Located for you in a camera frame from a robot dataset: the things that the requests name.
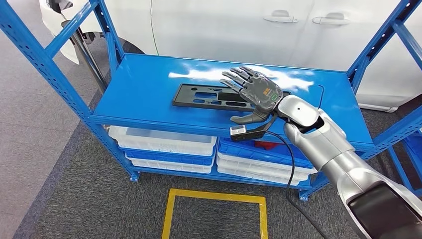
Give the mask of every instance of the car door handle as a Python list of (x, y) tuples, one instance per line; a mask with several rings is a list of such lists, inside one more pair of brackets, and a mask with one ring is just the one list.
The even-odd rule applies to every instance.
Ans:
[(312, 22), (322, 25), (347, 25), (350, 23), (350, 20), (346, 19), (342, 13), (330, 12), (327, 16), (317, 16), (312, 18)]
[(296, 23), (299, 20), (294, 16), (290, 16), (286, 10), (275, 10), (269, 16), (264, 16), (264, 20), (271, 22), (282, 22), (282, 23)]

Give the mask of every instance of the plastic bin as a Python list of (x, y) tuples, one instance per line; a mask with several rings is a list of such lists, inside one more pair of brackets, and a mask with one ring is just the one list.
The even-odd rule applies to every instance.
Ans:
[(141, 159), (141, 158), (131, 158), (128, 156), (126, 156), (126, 158), (132, 161), (133, 166), (194, 172), (194, 173), (211, 173), (212, 165), (214, 164), (214, 159), (215, 159), (215, 157), (212, 158), (212, 162), (210, 165), (197, 165), (197, 164), (165, 162), (165, 161)]
[(187, 164), (196, 164), (209, 166), (212, 164), (217, 145), (213, 148), (213, 154), (211, 156), (198, 156), (192, 154), (179, 154), (179, 153), (167, 153), (167, 152), (157, 152), (157, 151), (148, 151), (140, 149), (131, 149), (131, 148), (120, 148), (126, 153), (127, 157), (130, 158), (144, 158), (157, 161), (165, 162), (174, 162), (174, 163), (187, 163)]
[[(295, 157), (295, 166), (309, 169), (314, 167), (298, 148), (293, 145), (290, 145), (290, 147)], [(278, 145), (271, 150), (265, 150), (254, 147), (254, 142), (251, 140), (232, 142), (229, 138), (219, 138), (218, 152), (240, 158), (292, 165), (292, 158), (285, 145)]]
[[(240, 158), (218, 152), (217, 171), (236, 176), (286, 184), (292, 173), (292, 166)], [(314, 168), (309, 169), (295, 166), (292, 185), (297, 185), (300, 181), (307, 180), (310, 174), (316, 172), (317, 170)]]
[(121, 148), (211, 156), (216, 137), (142, 128), (110, 126), (110, 137)]

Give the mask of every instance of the yellow tape square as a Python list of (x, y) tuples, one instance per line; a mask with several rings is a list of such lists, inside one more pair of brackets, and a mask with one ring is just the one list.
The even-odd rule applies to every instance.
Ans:
[(247, 196), (239, 194), (227, 194), (227, 193), (210, 193), (201, 191), (191, 191), (182, 189), (170, 189), (169, 199), (167, 201), (166, 216), (164, 218), (163, 234), (161, 239), (170, 238), (171, 222), (173, 218), (174, 201), (176, 196), (190, 197), (190, 198), (202, 198), (212, 200), (223, 200), (223, 201), (235, 201), (244, 203), (257, 203), (259, 204), (259, 221), (260, 221), (260, 234), (261, 239), (268, 238), (267, 232), (267, 205), (264, 197), (259, 196)]

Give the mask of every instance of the car body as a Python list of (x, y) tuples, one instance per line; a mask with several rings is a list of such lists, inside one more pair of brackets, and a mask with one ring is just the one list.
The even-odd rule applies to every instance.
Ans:
[[(87, 0), (58, 12), (40, 0), (53, 35)], [(145, 54), (345, 71), (398, 0), (105, 0), (120, 38)], [(422, 39), (418, 8), (406, 26)], [(95, 15), (83, 33), (101, 32)], [(78, 63), (68, 41), (63, 55)], [(393, 112), (422, 93), (422, 71), (397, 36), (367, 68), (357, 93), (363, 108)]]

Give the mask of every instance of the silver robotic arm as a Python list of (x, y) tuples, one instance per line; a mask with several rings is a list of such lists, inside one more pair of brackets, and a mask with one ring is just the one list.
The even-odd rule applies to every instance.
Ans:
[[(421, 200), (361, 159), (344, 131), (322, 109), (297, 96), (283, 96), (281, 89), (259, 72), (246, 67), (231, 71), (237, 75), (228, 72), (224, 75), (243, 88), (226, 79), (221, 82), (239, 92), (257, 110), (232, 121), (238, 124), (264, 121), (271, 114), (273, 118), (284, 119), (287, 138), (337, 189), (352, 226), (362, 238), (422, 238)], [(265, 102), (264, 109), (260, 102)], [(262, 137), (265, 133), (262, 131), (268, 128), (269, 125), (245, 130), (244, 126), (237, 126), (230, 133), (234, 140), (253, 139)]]

